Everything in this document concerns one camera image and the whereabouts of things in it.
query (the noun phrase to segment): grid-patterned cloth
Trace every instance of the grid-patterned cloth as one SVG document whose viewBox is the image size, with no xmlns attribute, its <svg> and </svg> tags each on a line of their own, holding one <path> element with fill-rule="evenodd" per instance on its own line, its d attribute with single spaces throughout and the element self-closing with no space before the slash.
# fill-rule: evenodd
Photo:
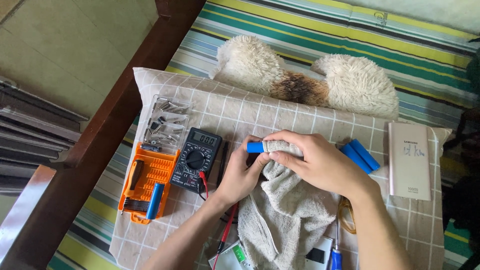
<svg viewBox="0 0 480 270">
<path fill-rule="evenodd" d="M 325 108 L 284 102 L 270 97 L 218 83 L 206 78 L 174 74 L 146 68 L 134 68 L 135 79 L 144 104 L 134 145 L 143 134 L 146 115 L 153 95 L 191 100 L 193 110 L 189 128 L 198 127 L 218 134 L 233 142 L 236 149 L 248 134 L 264 137 L 274 131 L 289 129 L 303 134 L 320 133 L 332 144 L 343 145 L 358 139 L 382 168 L 371 174 L 380 185 L 398 233 L 417 269 L 441 269 L 444 256 L 442 229 L 442 194 L 440 188 L 439 157 L 450 130 L 429 128 L 429 157 L 432 201 L 412 200 L 388 195 L 388 133 L 387 121 L 373 117 Z M 220 155 L 210 175 L 209 185 L 214 187 L 218 175 Z M 175 229 L 187 220 L 202 204 L 193 192 L 172 186 L 164 216 L 139 225 L 130 222 L 129 215 L 117 215 L 110 252 L 119 266 L 139 269 Z M 213 256 L 223 226 L 220 225 L 195 260 L 197 269 L 210 269 L 208 258 Z M 335 237 L 331 225 L 325 235 Z M 358 269 L 358 245 L 355 235 L 341 231 L 340 245 L 346 270 Z M 230 231 L 228 243 L 237 239 L 236 228 Z"/>
</svg>

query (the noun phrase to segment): blue screwdriver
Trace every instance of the blue screwdriver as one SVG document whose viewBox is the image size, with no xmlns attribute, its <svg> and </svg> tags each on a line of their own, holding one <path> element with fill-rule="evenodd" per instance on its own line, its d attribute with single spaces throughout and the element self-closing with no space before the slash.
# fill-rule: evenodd
<svg viewBox="0 0 480 270">
<path fill-rule="evenodd" d="M 336 215 L 336 239 L 335 248 L 332 249 L 332 270 L 342 270 L 342 253 L 340 252 L 340 246 L 338 245 L 338 235 L 340 231 L 340 224 L 338 224 L 339 215 L 340 211 Z"/>
</svg>

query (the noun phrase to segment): orange screwdriver set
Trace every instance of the orange screwdriver set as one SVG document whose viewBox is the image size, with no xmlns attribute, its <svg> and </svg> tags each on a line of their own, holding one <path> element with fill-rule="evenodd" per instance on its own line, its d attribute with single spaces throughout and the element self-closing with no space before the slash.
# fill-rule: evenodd
<svg viewBox="0 0 480 270">
<path fill-rule="evenodd" d="M 148 224 L 163 215 L 191 110 L 188 100 L 154 96 L 118 205 L 132 222 Z"/>
</svg>

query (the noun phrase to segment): blue battery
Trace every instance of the blue battery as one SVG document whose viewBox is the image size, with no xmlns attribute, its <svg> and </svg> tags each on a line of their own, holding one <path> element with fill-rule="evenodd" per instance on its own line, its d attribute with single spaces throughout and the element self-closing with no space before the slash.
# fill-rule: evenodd
<svg viewBox="0 0 480 270">
<path fill-rule="evenodd" d="M 368 166 L 368 164 L 363 161 L 363 159 L 360 157 L 360 155 L 355 152 L 352 146 L 350 144 L 344 145 L 342 148 L 340 148 L 340 152 L 342 152 L 345 156 L 349 157 L 355 164 L 357 164 L 364 172 L 367 174 L 370 174 L 373 170 Z"/>
<path fill-rule="evenodd" d="M 354 139 L 348 144 L 363 159 L 363 161 L 368 164 L 372 171 L 376 171 L 380 168 L 380 164 L 378 164 L 378 162 L 370 155 L 367 149 L 365 149 L 365 147 L 363 147 L 363 145 L 361 145 L 361 143 L 357 139 Z"/>
<path fill-rule="evenodd" d="M 247 153 L 263 153 L 264 151 L 264 143 L 247 143 Z"/>
<path fill-rule="evenodd" d="M 162 200 L 163 189 L 165 188 L 164 184 L 155 183 L 152 191 L 152 196 L 150 197 L 150 203 L 148 204 L 146 218 L 148 220 L 154 220 L 158 213 L 158 207 L 160 206 L 160 201 Z"/>
</svg>

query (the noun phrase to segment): striped blanket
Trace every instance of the striped blanket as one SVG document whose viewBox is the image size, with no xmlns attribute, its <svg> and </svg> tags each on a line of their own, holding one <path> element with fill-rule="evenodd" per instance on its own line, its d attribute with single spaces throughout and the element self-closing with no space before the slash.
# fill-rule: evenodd
<svg viewBox="0 0 480 270">
<path fill-rule="evenodd" d="M 408 121 L 456 129 L 463 109 L 476 105 L 465 77 L 478 46 L 466 41 L 474 35 L 330 0 L 209 0 L 166 70 L 206 77 L 216 65 L 217 48 L 241 34 L 261 38 L 286 63 L 304 68 L 328 53 L 373 60 L 386 69 L 398 90 L 401 118 Z M 108 247 L 115 241 L 116 207 L 135 131 L 134 123 L 50 269 L 118 269 Z M 445 156 L 443 172 L 464 173 L 455 157 Z M 466 245 L 455 232 L 449 237 Z"/>
</svg>

